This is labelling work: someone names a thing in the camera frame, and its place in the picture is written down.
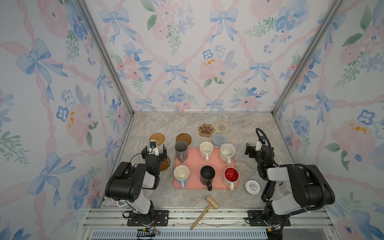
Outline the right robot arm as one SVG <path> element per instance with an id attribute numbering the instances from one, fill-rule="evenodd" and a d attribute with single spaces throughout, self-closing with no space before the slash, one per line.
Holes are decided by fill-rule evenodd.
<path id="1" fill-rule="evenodd" d="M 275 166 L 274 149 L 260 142 L 256 146 L 246 145 L 245 154 L 257 162 L 259 176 L 266 181 L 262 201 L 263 212 L 250 220 L 250 225 L 286 225 L 288 218 L 332 205 L 336 196 L 315 165 L 290 164 Z M 288 183 L 291 192 L 278 200 L 271 200 L 275 186 Z"/>

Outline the brown cork round coaster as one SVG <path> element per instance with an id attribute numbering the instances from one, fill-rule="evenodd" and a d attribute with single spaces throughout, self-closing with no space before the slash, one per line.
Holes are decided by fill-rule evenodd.
<path id="1" fill-rule="evenodd" d="M 189 146 L 192 142 L 192 137 L 187 133 L 181 133 L 176 137 L 176 142 L 185 142 Z"/>

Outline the beige woven round coaster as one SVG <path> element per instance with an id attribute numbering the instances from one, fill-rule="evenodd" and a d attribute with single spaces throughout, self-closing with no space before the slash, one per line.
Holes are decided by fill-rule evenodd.
<path id="1" fill-rule="evenodd" d="M 229 126 L 224 122 L 218 122 L 214 125 L 214 129 L 219 134 L 225 134 L 229 131 Z"/>

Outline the woven rattan coaster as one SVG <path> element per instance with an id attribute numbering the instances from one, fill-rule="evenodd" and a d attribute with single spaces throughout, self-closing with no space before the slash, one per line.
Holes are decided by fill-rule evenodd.
<path id="1" fill-rule="evenodd" d="M 161 133 L 155 133 L 150 137 L 150 141 L 156 141 L 157 145 L 160 146 L 165 142 L 165 136 Z"/>

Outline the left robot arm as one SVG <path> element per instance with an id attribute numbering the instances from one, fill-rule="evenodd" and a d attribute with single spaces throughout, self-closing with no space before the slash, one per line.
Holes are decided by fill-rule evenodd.
<path id="1" fill-rule="evenodd" d="M 131 162 L 121 162 L 109 179 L 105 195 L 115 201 L 123 202 L 119 207 L 128 206 L 130 211 L 123 212 L 129 227 L 166 227 L 169 221 L 168 210 L 155 210 L 154 203 L 147 199 L 142 192 L 155 190 L 160 182 L 160 163 L 167 159 L 167 149 L 156 154 L 144 148 L 140 155 L 144 164 L 133 165 Z"/>

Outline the grey blue woven coaster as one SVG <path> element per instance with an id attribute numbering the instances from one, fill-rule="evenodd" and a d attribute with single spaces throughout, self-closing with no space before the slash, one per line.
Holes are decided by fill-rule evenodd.
<path id="1" fill-rule="evenodd" d="M 224 144 L 228 144 L 229 140 L 224 134 L 215 134 L 212 136 L 212 143 L 215 146 L 222 146 Z"/>

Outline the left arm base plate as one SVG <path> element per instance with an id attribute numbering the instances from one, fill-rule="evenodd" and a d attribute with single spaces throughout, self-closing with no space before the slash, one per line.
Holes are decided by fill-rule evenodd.
<path id="1" fill-rule="evenodd" d="M 166 227 L 169 221 L 168 210 L 149 211 L 147 215 L 135 214 L 133 211 L 123 212 L 128 227 Z"/>

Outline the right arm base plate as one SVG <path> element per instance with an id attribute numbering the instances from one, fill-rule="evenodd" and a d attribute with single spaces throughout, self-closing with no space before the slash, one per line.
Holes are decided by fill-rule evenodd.
<path id="1" fill-rule="evenodd" d="M 265 213 L 262 210 L 249 210 L 245 222 L 251 227 L 278 227 L 285 216 Z"/>

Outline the paw shaped wooden coaster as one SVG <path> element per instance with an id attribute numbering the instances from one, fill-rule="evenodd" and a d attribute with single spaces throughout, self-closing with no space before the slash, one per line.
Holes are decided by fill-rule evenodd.
<path id="1" fill-rule="evenodd" d="M 201 137 L 210 138 L 212 134 L 215 132 L 215 129 L 211 124 L 202 124 L 198 127 L 199 135 Z"/>

